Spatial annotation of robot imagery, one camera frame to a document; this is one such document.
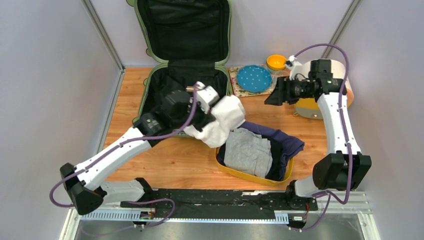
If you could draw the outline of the white and orange drawer cabinet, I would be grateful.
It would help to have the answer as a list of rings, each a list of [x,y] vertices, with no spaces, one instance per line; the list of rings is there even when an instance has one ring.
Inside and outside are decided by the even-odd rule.
[[[308,73],[310,71],[311,61],[308,61],[304,64],[302,64],[302,72],[298,73],[296,76],[299,80],[303,79],[302,75],[305,77],[308,77]],[[331,60],[331,72],[333,73],[333,76],[337,79],[342,79],[346,72],[346,67],[342,62],[339,62],[337,60]],[[350,81],[347,78],[346,84],[347,88],[347,107],[349,108],[354,100],[354,93],[352,91],[352,87],[350,85]],[[296,104],[295,104],[295,112],[305,118],[309,119],[320,119],[322,120],[322,114],[318,107],[318,104],[315,102],[314,98],[301,98]]]

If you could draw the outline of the yellow plastic basin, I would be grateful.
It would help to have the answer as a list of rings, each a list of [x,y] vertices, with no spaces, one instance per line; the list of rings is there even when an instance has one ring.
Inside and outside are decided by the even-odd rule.
[[[226,174],[232,175],[234,177],[237,177],[237,178],[240,178],[240,179],[243,179],[243,180],[247,180],[247,181],[250,181],[250,182],[253,182],[253,183],[265,185],[265,186],[277,186],[277,185],[281,185],[282,183],[286,182],[291,177],[293,167],[294,167],[294,160],[295,159],[292,158],[288,161],[283,180],[282,181],[270,180],[270,179],[267,179],[267,178],[261,178],[261,177],[255,176],[255,175],[251,175],[251,174],[247,174],[247,173],[244,173],[244,172],[241,172],[241,171],[237,171],[237,170],[234,170],[232,168],[229,168],[229,167],[222,165],[218,161],[219,151],[220,151],[220,147],[214,149],[214,154],[215,154],[215,158],[216,158],[216,161],[217,161],[217,167],[218,167],[219,170],[221,170],[222,172],[224,172]]]

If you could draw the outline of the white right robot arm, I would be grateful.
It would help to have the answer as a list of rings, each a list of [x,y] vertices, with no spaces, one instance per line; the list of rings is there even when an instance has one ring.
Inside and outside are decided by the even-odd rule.
[[[281,106],[314,99],[327,139],[326,156],[314,165],[311,176],[294,182],[285,203],[296,210],[305,198],[330,194],[331,190],[345,191],[345,203],[372,165],[370,156],[362,153],[356,141],[348,114],[348,66],[322,58],[304,64],[293,58],[285,64],[290,74],[278,77],[265,104]]]

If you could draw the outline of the blue polka dot plate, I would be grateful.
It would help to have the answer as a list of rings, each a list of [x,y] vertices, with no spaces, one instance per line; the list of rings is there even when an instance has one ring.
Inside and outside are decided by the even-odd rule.
[[[237,84],[245,91],[261,93],[271,87],[273,79],[271,73],[260,65],[246,65],[236,74]]]

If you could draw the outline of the green hard-shell suitcase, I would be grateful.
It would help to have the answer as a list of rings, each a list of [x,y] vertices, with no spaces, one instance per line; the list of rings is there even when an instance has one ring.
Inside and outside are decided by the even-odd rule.
[[[167,116],[160,106],[167,95],[192,97],[197,82],[220,97],[231,95],[225,65],[230,55],[231,4],[227,0],[135,0],[131,3],[157,66],[145,80],[133,125],[146,136],[166,135],[187,120],[190,109]]]

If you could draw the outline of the brown cosmetic bottle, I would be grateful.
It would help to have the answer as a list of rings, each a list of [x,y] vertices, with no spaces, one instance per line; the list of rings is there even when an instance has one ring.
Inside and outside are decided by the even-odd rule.
[[[193,86],[187,86],[185,89],[186,92],[194,92],[195,88]]]

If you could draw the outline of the grey garment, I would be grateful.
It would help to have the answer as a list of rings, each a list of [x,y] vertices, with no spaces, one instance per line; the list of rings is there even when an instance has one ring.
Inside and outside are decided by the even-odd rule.
[[[273,162],[271,142],[260,134],[237,128],[226,140],[223,162],[230,169],[265,178]]]

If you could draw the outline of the white garment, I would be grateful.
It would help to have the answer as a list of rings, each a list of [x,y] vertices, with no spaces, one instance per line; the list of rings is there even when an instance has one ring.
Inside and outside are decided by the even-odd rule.
[[[201,131],[193,125],[189,125],[183,131],[195,139],[201,140],[209,148],[222,146],[230,131],[243,124],[246,116],[245,108],[241,100],[235,96],[224,96],[212,109],[211,115],[214,121],[206,124]]]

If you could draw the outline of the small yellow bowl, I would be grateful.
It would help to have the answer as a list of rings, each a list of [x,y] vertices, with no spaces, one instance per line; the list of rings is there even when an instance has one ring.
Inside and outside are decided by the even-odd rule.
[[[287,58],[280,54],[270,55],[266,59],[266,65],[272,71],[283,71],[286,69]]]

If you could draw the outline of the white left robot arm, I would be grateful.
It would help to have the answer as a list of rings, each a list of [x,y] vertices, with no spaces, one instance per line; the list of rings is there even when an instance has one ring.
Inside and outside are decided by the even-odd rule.
[[[77,165],[66,163],[59,169],[63,185],[79,215],[87,215],[103,203],[116,201],[119,194],[133,197],[138,206],[148,207],[153,194],[138,181],[124,183],[116,191],[107,189],[105,179],[135,156],[148,151],[185,127],[203,127],[214,120],[210,111],[220,99],[211,87],[193,92],[175,90],[138,117],[113,144]]]

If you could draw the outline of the clear drinking glass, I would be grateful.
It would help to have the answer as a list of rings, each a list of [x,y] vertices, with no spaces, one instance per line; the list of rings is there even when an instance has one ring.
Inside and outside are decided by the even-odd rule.
[[[279,77],[287,77],[287,76],[290,75],[290,73],[291,73],[291,71],[288,68],[286,68],[284,70],[278,70],[278,71],[273,70],[271,72],[271,76],[272,76],[272,85],[271,86],[275,87]]]

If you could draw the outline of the black garment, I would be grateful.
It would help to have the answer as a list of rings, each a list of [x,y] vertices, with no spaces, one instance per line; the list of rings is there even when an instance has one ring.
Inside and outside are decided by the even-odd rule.
[[[221,146],[217,161],[229,170],[280,182],[286,172],[283,147],[270,136],[231,138]]]

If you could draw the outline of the navy blue garment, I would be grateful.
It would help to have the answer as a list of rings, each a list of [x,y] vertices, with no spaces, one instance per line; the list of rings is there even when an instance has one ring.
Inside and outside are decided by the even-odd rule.
[[[259,125],[253,122],[244,122],[240,126],[252,133],[260,135],[270,142],[272,162],[266,179],[282,181],[290,159],[304,149],[305,143],[295,136],[288,135],[280,129]]]

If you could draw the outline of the aluminium frame rail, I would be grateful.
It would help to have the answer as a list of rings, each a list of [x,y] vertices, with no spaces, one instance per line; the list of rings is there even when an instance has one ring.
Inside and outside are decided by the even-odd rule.
[[[133,228],[142,223],[210,223],[210,224],[276,224],[289,230],[304,232],[315,229],[326,216],[355,215],[365,239],[378,240],[373,212],[363,191],[330,191],[316,193],[312,198],[295,197],[291,203],[282,190],[192,190],[200,195],[197,203],[183,203],[174,198],[173,206],[143,208],[139,204],[118,206],[107,204],[91,213],[80,215],[76,209],[68,211],[60,239],[70,240],[78,233],[78,224],[85,221],[130,222]]]

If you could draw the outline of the floral placemat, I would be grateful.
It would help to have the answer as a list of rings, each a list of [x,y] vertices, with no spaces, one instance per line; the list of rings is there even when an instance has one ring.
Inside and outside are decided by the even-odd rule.
[[[260,64],[258,66],[265,67],[270,73],[272,72],[272,70],[269,69],[265,64]],[[244,67],[244,66],[231,67],[228,70],[229,75],[230,75],[230,83],[231,83],[231,87],[232,87],[234,95],[236,95],[239,98],[251,97],[251,96],[260,96],[260,95],[269,95],[274,90],[275,87],[272,87],[272,86],[269,87],[267,90],[265,90],[263,92],[259,92],[259,93],[252,93],[252,92],[248,92],[246,90],[243,90],[237,84],[237,80],[236,80],[236,74],[237,74],[238,70],[241,69],[242,67]]]

